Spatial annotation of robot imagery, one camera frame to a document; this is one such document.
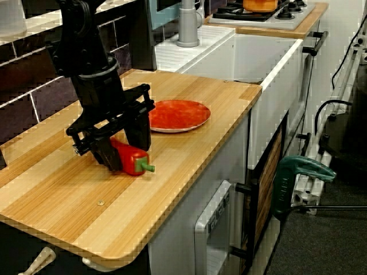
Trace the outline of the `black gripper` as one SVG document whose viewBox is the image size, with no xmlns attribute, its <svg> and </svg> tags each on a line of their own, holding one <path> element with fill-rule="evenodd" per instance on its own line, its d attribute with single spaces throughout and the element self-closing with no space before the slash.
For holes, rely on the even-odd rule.
<svg viewBox="0 0 367 275">
<path fill-rule="evenodd" d="M 110 137 L 124 131 L 129 145 L 148 151 L 151 146 L 149 112 L 154 109 L 148 84 L 123 89 L 116 58 L 94 74 L 72 76 L 72 83 L 83 109 L 66 130 L 77 154 L 92 151 L 97 162 L 110 171 L 120 171 L 122 163 Z"/>
</svg>

